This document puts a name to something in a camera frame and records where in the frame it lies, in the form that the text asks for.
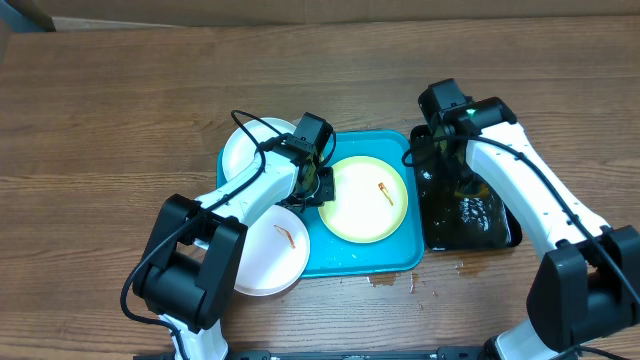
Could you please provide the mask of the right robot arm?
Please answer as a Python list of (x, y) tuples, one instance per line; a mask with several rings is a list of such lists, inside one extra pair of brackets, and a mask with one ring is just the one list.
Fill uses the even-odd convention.
[(403, 161), (416, 176), (431, 249), (487, 249), (528, 237), (539, 268), (526, 319), (443, 359), (575, 359), (594, 339), (639, 322), (639, 234), (611, 227), (536, 153), (499, 98), (474, 100), (447, 79), (419, 96), (423, 125)]

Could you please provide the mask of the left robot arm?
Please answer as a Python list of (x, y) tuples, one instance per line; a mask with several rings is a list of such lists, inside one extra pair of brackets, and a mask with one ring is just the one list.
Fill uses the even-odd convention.
[(333, 127), (305, 113), (291, 133), (256, 141), (254, 160), (198, 199), (179, 194), (162, 205), (139, 263), (124, 282), (123, 314), (166, 328), (165, 359), (226, 359), (220, 320), (237, 279), (248, 229), (270, 207), (304, 211), (335, 198), (328, 162)]

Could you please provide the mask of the green yellow sponge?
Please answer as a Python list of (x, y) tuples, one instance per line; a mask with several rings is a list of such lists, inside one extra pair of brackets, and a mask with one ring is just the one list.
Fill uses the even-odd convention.
[(486, 198), (489, 196), (490, 187), (486, 183), (469, 183), (465, 186), (460, 185), (455, 191), (454, 196), (457, 198)]

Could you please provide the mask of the yellow-green rimmed plate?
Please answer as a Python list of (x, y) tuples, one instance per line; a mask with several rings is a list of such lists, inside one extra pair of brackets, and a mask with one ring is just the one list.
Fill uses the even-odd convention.
[(408, 212), (408, 190), (390, 164), (370, 156), (352, 156), (332, 166), (335, 199), (319, 208), (324, 225), (357, 244), (389, 237)]

